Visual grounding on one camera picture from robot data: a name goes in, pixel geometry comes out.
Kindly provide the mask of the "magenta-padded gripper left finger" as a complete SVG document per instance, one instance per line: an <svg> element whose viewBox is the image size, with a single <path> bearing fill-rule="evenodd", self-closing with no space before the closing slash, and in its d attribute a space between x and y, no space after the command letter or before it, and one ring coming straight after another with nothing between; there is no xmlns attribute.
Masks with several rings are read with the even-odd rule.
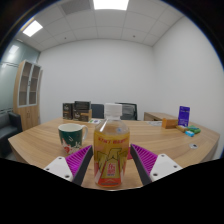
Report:
<svg viewBox="0 0 224 224"><path fill-rule="evenodd" d="M93 149L89 145L67 157L57 157L44 170L80 186L92 156Z"/></svg>

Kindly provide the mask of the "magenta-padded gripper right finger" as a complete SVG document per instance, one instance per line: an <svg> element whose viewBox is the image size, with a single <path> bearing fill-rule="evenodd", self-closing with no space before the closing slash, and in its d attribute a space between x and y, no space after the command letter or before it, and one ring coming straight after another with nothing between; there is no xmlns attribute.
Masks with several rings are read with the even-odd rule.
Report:
<svg viewBox="0 0 224 224"><path fill-rule="evenodd" d="M182 169L166 154L156 155L135 144L131 145L130 153L143 185L150 184Z"/></svg>

